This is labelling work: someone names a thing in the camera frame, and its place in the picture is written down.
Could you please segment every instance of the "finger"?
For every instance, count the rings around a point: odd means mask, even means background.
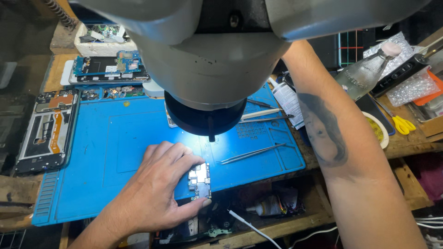
[[[171,148],[173,145],[173,143],[170,143],[168,141],[161,142],[152,154],[151,159],[153,161],[160,159],[160,157],[162,157],[165,152],[168,151],[169,148]]]
[[[176,212],[172,215],[172,218],[178,221],[178,224],[188,221],[191,218],[197,216],[200,209],[208,206],[209,204],[211,204],[211,202],[212,200],[208,198],[198,198],[183,206],[179,206],[176,209]]]
[[[175,163],[184,155],[191,155],[192,149],[182,143],[176,143],[165,152],[166,161],[170,164]]]
[[[158,144],[151,144],[148,147],[146,147],[146,151],[144,152],[143,155],[143,161],[144,160],[149,160],[152,156],[152,154],[154,154],[155,149],[157,149],[159,145]]]
[[[200,165],[204,162],[205,160],[201,156],[184,155],[172,165],[174,174],[173,179],[178,182],[182,175],[189,171],[192,165]]]

